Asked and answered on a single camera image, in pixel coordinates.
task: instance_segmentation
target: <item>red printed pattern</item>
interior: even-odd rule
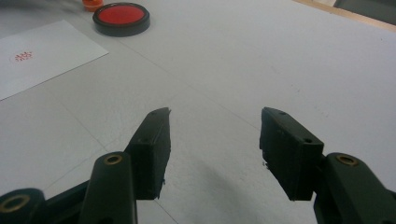
[[[23,53],[15,55],[15,61],[16,62],[22,62],[25,60],[29,60],[33,58],[33,52],[32,51],[25,51]]]

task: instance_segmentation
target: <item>white table surface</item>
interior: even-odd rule
[[[138,202],[140,223],[316,223],[313,202],[289,202],[262,166],[264,106],[396,190],[395,33],[291,0],[135,2],[150,27],[109,37],[78,0],[0,0],[0,38],[66,20],[109,51],[0,102],[0,195],[49,198],[87,180],[164,106],[166,185]]]

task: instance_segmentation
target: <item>white paper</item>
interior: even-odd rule
[[[0,100],[105,54],[67,21],[0,39]]]

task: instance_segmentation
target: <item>black object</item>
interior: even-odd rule
[[[334,7],[396,25],[394,0],[337,0]]]
[[[111,36],[138,35],[149,28],[149,12],[134,3],[113,3],[99,7],[92,19],[96,29]]]
[[[78,223],[137,223],[132,166],[127,153],[108,153],[96,160]]]
[[[323,143],[287,113],[265,107],[262,111],[260,149],[289,199],[310,201],[315,166]]]
[[[124,152],[96,160],[89,181],[48,200],[39,189],[1,196],[0,223],[137,223],[136,200],[153,200],[162,189],[171,151],[169,113],[169,108],[149,113]]]
[[[137,200],[160,197],[166,164],[171,152],[168,108],[149,113],[125,152],[131,155]]]
[[[262,157],[291,200],[317,194],[319,224],[395,224],[395,193],[361,160],[321,155],[323,143],[287,113],[262,110]]]

